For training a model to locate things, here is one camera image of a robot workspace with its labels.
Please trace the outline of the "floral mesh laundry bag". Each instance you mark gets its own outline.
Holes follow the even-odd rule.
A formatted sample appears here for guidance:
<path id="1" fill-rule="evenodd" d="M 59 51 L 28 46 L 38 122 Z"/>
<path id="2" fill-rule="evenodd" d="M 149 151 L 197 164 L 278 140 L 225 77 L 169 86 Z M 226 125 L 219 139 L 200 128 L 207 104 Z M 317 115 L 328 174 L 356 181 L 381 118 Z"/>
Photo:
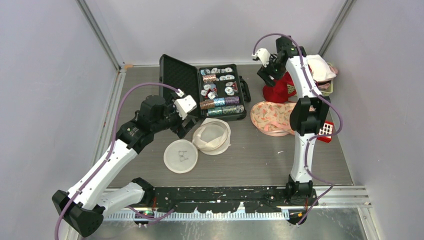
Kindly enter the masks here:
<path id="1" fill-rule="evenodd" d="M 261 101 L 250 110 L 252 124 L 263 134 L 272 137 L 295 135 L 290 127 L 290 115 L 296 103 Z"/>

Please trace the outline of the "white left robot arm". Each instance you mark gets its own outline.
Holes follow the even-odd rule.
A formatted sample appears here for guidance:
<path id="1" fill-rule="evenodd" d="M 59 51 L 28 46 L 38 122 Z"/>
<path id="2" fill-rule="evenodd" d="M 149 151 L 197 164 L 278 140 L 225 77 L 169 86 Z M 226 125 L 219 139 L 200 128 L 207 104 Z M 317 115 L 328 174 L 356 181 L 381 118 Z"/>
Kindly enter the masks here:
<path id="1" fill-rule="evenodd" d="M 153 142 L 155 134 L 171 130 L 180 139 L 185 137 L 195 122 L 183 123 L 196 108 L 191 95 L 173 93 L 169 99 L 148 96 L 134 118 L 120 126 L 108 149 L 85 176 L 69 190 L 53 194 L 60 219 L 85 238 L 95 233 L 106 217 L 125 207 L 152 205 L 154 187 L 140 177 L 118 190 L 103 193 L 123 167 Z"/>

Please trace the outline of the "white bra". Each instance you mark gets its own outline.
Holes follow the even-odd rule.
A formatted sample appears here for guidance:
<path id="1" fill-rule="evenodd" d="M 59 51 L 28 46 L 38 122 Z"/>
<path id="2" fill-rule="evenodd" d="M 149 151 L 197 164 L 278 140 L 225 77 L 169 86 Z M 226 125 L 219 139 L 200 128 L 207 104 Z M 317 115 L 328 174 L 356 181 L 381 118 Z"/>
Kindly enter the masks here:
<path id="1" fill-rule="evenodd" d="M 338 70 L 329 65 L 319 54 L 306 56 L 312 78 L 316 82 L 327 82 L 334 79 Z"/>

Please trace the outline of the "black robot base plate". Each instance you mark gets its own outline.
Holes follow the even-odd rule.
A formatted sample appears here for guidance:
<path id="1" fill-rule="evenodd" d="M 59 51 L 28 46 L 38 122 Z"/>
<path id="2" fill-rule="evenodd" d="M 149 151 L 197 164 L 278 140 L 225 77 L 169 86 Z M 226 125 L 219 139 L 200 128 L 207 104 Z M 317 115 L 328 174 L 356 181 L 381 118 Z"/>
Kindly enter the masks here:
<path id="1" fill-rule="evenodd" d="M 132 207 L 160 213 L 234 213 L 241 207 L 248 214 L 277 213 L 282 207 L 305 210 L 317 196 L 315 190 L 310 195 L 289 195 L 284 186 L 155 187 Z"/>

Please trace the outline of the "red bra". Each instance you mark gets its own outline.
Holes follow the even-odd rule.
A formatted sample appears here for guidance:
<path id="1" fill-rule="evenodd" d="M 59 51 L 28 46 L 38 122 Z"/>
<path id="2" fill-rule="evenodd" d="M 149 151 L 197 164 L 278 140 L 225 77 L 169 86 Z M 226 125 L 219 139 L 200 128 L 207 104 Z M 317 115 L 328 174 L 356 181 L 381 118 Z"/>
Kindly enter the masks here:
<path id="1" fill-rule="evenodd" d="M 278 80 L 273 80 L 275 86 L 265 85 L 262 88 L 262 94 L 267 102 L 283 104 L 289 101 L 289 98 L 294 96 L 296 90 L 289 93 L 288 86 L 294 86 L 291 75 L 286 72 L 283 77 Z"/>

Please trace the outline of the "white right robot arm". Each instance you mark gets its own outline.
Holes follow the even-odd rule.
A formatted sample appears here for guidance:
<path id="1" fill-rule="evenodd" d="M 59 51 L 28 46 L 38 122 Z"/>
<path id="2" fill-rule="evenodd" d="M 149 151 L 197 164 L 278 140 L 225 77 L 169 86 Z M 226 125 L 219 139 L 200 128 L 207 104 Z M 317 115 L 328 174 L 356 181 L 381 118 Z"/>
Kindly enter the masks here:
<path id="1" fill-rule="evenodd" d="M 330 99 L 321 94 L 313 81 L 305 49 L 289 35 L 276 33 L 275 36 L 277 53 L 254 48 L 252 59 L 261 62 L 257 75 L 267 86 L 275 86 L 284 72 L 288 72 L 295 87 L 297 102 L 289 117 L 295 139 L 294 162 L 283 196 L 291 205 L 299 205 L 313 196 L 314 147 L 325 124 Z"/>

